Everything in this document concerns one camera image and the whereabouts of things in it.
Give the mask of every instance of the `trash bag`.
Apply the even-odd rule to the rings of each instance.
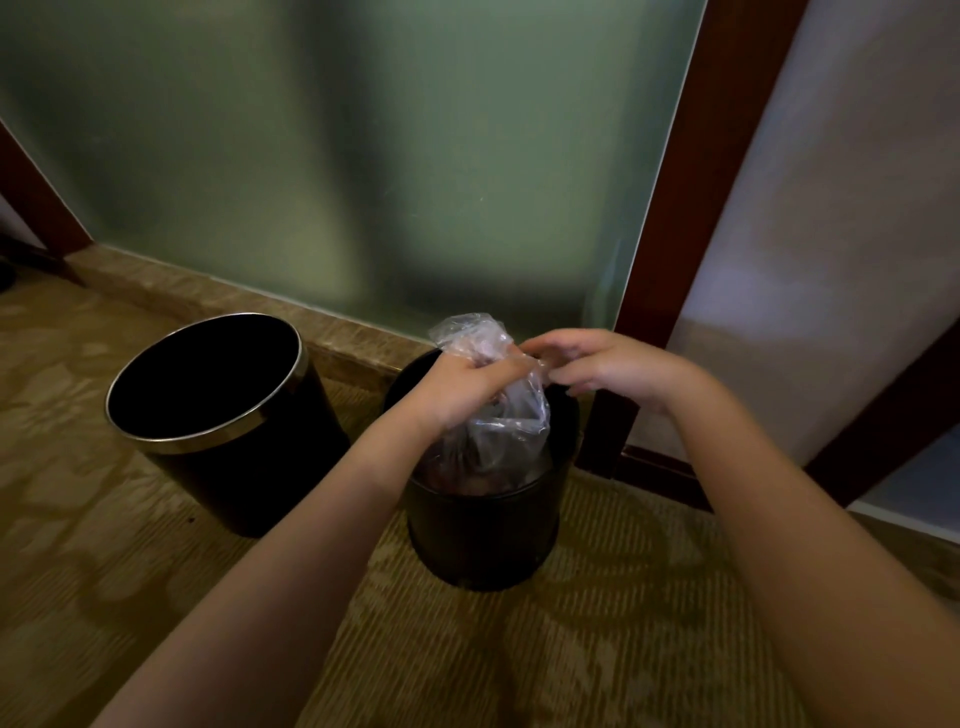
[[[514,340],[487,313],[444,319],[429,336],[439,349],[465,356],[477,366],[520,355],[511,352]],[[417,476],[442,493],[505,493],[550,469],[544,447],[549,434],[550,405],[535,370],[446,432],[421,459]]]

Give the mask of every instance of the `hand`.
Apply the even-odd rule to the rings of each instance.
[[[537,361],[520,350],[485,367],[476,367],[463,356],[442,353],[400,403],[435,439],[463,422],[508,384],[529,375],[535,366]]]
[[[545,363],[551,381],[569,385],[571,396],[609,389],[656,408],[677,379],[695,369],[676,354],[603,328],[558,328],[520,349]]]

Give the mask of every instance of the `forearm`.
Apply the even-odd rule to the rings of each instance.
[[[716,380],[668,409],[784,665],[842,726],[956,725],[957,623]]]
[[[373,547],[435,433],[381,417],[217,584],[97,726],[292,725]]]

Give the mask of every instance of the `trash can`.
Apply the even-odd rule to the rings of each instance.
[[[240,536],[263,536],[349,448],[297,330],[260,313],[160,339],[117,375],[106,413]]]
[[[409,364],[387,392],[384,410],[416,386],[440,355]],[[580,407],[565,387],[546,389],[551,468],[508,493],[463,496],[439,493],[415,476],[403,493],[410,542],[423,564],[443,581],[495,592],[526,580],[549,555],[560,527],[560,502],[577,448]]]

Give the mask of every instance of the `green glass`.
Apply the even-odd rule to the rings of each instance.
[[[704,0],[0,5],[98,241],[405,333],[611,326]]]

